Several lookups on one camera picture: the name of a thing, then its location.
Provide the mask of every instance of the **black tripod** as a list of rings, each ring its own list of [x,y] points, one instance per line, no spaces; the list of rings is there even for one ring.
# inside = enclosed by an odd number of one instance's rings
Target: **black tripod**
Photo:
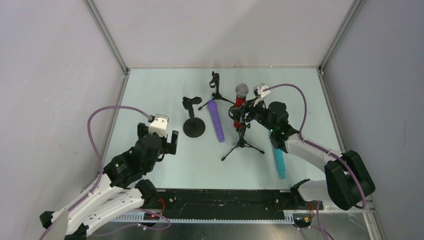
[[[265,154],[264,151],[260,150],[259,148],[255,147],[255,146],[252,146],[250,143],[248,143],[245,140],[246,129],[249,129],[250,127],[251,127],[250,123],[249,124],[242,123],[241,127],[237,128],[235,130],[238,133],[238,142],[235,144],[235,146],[233,148],[231,148],[229,153],[227,153],[223,158],[221,158],[221,161],[224,161],[228,157],[228,155],[230,155],[230,153],[236,148],[252,148],[252,149],[257,150],[261,154]]]
[[[232,103],[235,105],[234,102],[226,99],[225,97],[223,97],[220,94],[220,74],[219,73],[215,73],[214,71],[212,71],[212,80],[209,82],[209,87],[211,89],[216,88],[215,92],[212,93],[212,100],[224,100],[226,102]],[[203,104],[201,107],[199,107],[197,110],[202,110],[202,108],[204,106],[206,106],[208,104],[208,102],[206,102],[205,104]]]

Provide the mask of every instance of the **red microphone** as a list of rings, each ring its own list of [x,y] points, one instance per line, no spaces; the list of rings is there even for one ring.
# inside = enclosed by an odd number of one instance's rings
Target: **red microphone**
[[[236,107],[240,107],[246,101],[246,96],[248,95],[248,93],[249,87],[244,83],[240,83],[235,87],[235,94],[237,95],[237,97],[235,98]],[[236,129],[240,128],[241,126],[242,125],[240,123],[234,120],[234,127]]]

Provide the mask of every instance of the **microphone head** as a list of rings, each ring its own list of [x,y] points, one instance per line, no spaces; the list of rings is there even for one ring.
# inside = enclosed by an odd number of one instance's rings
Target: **microphone head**
[[[244,84],[240,83],[235,87],[235,94],[237,94],[237,98],[244,99],[249,93],[249,87]]]

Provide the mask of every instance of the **robotic arm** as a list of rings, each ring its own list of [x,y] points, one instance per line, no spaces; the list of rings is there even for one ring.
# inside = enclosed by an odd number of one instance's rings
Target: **robotic arm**
[[[361,201],[359,188],[352,176],[345,174],[347,169],[342,163],[336,161],[335,156],[340,157],[352,169],[365,196],[375,191],[374,182],[357,152],[328,149],[300,135],[299,131],[289,124],[289,114],[284,103],[274,101],[268,108],[265,107],[264,99],[270,93],[266,90],[267,88],[263,83],[256,86],[254,88],[256,98],[245,101],[240,107],[231,107],[228,115],[239,123],[257,121],[271,132],[270,140],[274,148],[296,155],[325,173],[326,182],[322,184],[319,183],[321,181],[304,180],[294,186],[304,200],[323,200],[322,191],[317,190],[319,189],[317,187],[323,184],[325,187],[326,184],[328,196],[343,210],[348,210]]]
[[[45,211],[40,215],[43,227],[48,228],[64,210],[69,210],[69,221],[66,235],[77,232],[78,235],[89,236],[96,229],[115,217],[135,208],[149,207],[156,202],[157,192],[149,180],[140,180],[135,187],[122,197],[118,197],[103,205],[112,196],[120,193],[131,183],[151,172],[156,162],[161,162],[165,154],[175,155],[177,151],[178,132],[172,131],[171,142],[167,142],[168,117],[157,114],[150,126],[139,123],[138,140],[134,147],[115,156],[103,168],[103,174],[96,189],[96,179],[76,199],[59,211]]]

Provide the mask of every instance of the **black round base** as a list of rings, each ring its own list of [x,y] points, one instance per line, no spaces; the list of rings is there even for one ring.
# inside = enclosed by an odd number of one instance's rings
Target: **black round base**
[[[185,121],[182,129],[184,130],[185,135],[188,137],[198,138],[205,132],[206,126],[202,119],[195,117]]]

